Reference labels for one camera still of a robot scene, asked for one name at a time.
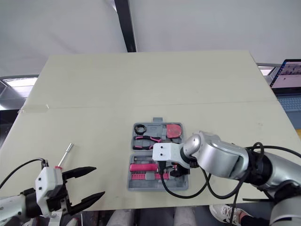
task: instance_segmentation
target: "metal rod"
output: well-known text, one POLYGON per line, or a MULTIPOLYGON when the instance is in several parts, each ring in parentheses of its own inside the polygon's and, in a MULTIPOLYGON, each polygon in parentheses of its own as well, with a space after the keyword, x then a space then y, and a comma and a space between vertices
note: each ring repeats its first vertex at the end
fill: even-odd
POLYGON ((61 164, 63 163, 64 159, 66 158, 68 152, 71 150, 71 148, 73 147, 73 143, 70 143, 69 146, 67 147, 66 151, 65 151, 65 154, 63 155, 60 163, 58 164, 58 166, 60 167, 61 164))
POLYGON ((83 213, 80 213, 80 221, 81 221, 81 226, 83 226, 84 225, 84 223, 83 223, 83 213))

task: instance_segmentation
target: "white wall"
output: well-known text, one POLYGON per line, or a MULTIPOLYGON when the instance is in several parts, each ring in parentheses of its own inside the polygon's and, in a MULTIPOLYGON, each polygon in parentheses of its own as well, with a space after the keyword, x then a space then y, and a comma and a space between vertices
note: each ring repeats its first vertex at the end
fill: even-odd
POLYGON ((247 49, 301 58, 301 0, 130 0, 138 51, 247 49))
POLYGON ((39 74, 51 54, 126 51, 106 0, 0 0, 0 77, 39 74))

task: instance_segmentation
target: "black pants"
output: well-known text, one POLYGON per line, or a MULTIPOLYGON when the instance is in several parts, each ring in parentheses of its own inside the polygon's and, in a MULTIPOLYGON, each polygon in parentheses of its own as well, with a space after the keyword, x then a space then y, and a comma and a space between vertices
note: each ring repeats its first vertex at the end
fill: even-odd
POLYGON ((269 221, 263 218, 244 216, 240 221, 241 226, 269 226, 269 221))

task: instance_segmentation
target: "laptop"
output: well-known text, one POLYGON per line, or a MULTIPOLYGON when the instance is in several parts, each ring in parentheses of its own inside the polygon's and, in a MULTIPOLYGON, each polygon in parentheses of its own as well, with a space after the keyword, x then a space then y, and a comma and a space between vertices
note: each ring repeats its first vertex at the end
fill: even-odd
POLYGON ((270 84, 295 129, 301 129, 301 59, 287 59, 270 84))

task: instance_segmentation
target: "gray tool case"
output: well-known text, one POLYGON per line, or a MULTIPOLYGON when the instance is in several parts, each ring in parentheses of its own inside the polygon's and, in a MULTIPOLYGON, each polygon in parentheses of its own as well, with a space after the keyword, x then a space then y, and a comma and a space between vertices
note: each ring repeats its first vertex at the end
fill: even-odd
MULTIPOLYGON (((144 131, 143 128, 140 128, 140 130, 138 130, 139 133, 144 131)), ((150 171, 148 170, 133 171, 133 168, 136 165, 131 166, 131 164, 152 164, 153 167, 155 167, 154 164, 157 164, 157 162, 152 159, 152 149, 134 150, 133 148, 134 146, 146 147, 146 146, 152 146, 155 143, 154 141, 149 141, 145 139, 136 140, 135 137, 138 136, 160 137, 162 139, 162 142, 174 142, 180 144, 184 141, 182 124, 177 122, 163 122, 162 118, 153 118, 153 122, 135 123, 133 126, 131 147, 132 150, 134 151, 134 154, 130 156, 127 187, 130 191, 165 191, 162 185, 162 181, 159 177, 158 170, 151 169, 150 171), (135 127, 139 124, 142 124, 146 127, 146 131, 142 135, 137 134, 135 132, 135 127), (172 138, 172 139, 167 138, 166 126, 168 124, 179 125, 182 131, 181 135, 177 138, 172 138)), ((166 186, 173 191, 187 190, 188 175, 173 177, 170 175, 170 172, 173 171, 174 168, 177 166, 173 165, 171 162, 166 162, 166 165, 170 166, 169 168, 166 169, 164 173, 164 178, 166 178, 165 179, 166 186)))

